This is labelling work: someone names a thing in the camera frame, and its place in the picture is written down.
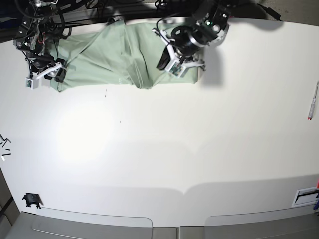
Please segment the light green T-shirt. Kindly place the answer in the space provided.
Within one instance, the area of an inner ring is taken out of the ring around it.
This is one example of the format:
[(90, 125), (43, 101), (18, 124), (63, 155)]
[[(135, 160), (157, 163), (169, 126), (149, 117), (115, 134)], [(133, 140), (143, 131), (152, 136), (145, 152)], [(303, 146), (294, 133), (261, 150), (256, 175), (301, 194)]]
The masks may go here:
[(190, 68), (180, 78), (157, 69), (165, 49), (160, 37), (152, 32), (156, 24), (126, 24), (120, 20), (98, 32), (60, 39), (50, 54), (66, 61), (62, 83), (50, 85), (62, 92), (85, 85), (129, 84), (150, 89), (157, 84), (196, 83), (198, 69)]

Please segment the black clamp bracket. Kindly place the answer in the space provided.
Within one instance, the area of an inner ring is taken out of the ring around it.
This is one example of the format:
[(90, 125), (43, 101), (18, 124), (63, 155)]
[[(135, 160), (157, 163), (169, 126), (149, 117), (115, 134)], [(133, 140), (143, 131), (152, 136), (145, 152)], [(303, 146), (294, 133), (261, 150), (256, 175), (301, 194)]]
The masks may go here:
[(25, 200), (26, 207), (31, 207), (32, 205), (36, 205), (37, 209), (41, 209), (42, 200), (38, 194), (26, 193), (22, 200)]

